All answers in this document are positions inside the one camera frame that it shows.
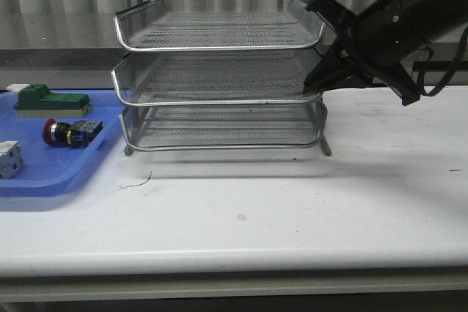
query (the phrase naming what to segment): metal desk organizer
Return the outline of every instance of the metal desk organizer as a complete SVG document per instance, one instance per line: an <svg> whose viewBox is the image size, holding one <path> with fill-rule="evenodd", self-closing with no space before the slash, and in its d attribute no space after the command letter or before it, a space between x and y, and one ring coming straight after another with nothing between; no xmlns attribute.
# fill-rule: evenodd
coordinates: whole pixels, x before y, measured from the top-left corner
<svg viewBox="0 0 468 312"><path fill-rule="evenodd" d="M112 71L126 155L316 144L331 154L322 96L303 92L324 24L303 1L147 1L115 24L134 52Z"/></svg>

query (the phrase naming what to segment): green electrical component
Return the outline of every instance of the green electrical component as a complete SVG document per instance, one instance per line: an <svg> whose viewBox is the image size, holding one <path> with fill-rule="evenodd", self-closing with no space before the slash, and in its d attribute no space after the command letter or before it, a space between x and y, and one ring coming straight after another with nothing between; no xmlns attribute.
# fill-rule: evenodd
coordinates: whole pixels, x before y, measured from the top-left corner
<svg viewBox="0 0 468 312"><path fill-rule="evenodd" d="M88 94L52 93L45 84L31 84L18 93L18 117L81 118L91 111Z"/></svg>

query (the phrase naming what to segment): stacked letter tray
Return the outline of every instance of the stacked letter tray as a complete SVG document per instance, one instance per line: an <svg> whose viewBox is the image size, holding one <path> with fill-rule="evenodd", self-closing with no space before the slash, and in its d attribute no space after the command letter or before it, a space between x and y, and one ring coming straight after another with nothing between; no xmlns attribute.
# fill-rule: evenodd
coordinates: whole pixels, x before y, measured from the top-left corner
<svg viewBox="0 0 468 312"><path fill-rule="evenodd" d="M303 92L320 60L304 48L323 23L302 1L158 0L118 13L116 28L135 52L112 72L127 154L317 143L330 153L322 97Z"/></svg>

